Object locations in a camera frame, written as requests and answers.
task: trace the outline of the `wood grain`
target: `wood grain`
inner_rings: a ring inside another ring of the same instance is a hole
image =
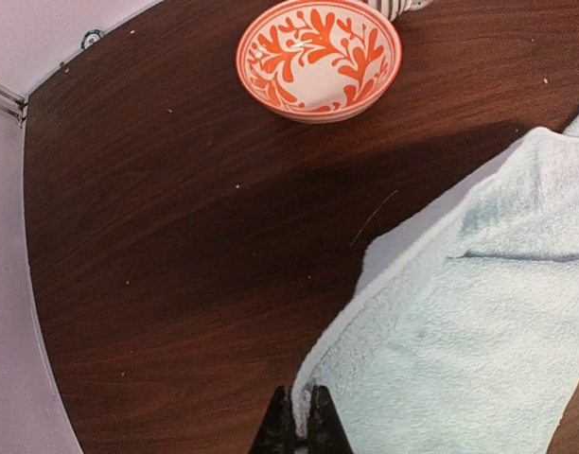
[[[234,69],[273,3],[168,0],[30,97],[30,264],[87,454],[246,452],[368,243],[579,112],[579,2],[456,0],[397,21],[403,68],[374,108],[292,124]],[[551,452],[579,453],[579,390]]]

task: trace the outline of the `white wall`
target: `white wall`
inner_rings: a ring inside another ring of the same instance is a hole
[[[0,114],[0,454],[77,454],[44,352],[28,272],[19,125]]]
[[[0,0],[0,83],[26,96],[80,51],[157,0]]]

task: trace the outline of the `towel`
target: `towel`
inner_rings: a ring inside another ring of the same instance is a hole
[[[579,382],[579,116],[529,131],[368,248],[292,389],[356,454],[547,452]]]

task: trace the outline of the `orange and white bowl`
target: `orange and white bowl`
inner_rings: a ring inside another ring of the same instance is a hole
[[[357,0],[289,0],[258,17],[237,49],[246,90],[303,123],[351,118],[374,104],[402,60],[395,27]]]

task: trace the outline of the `striped object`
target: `striped object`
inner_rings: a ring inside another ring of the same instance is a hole
[[[391,21],[408,10],[417,10],[427,7],[433,0],[362,0],[370,7],[377,9]]]

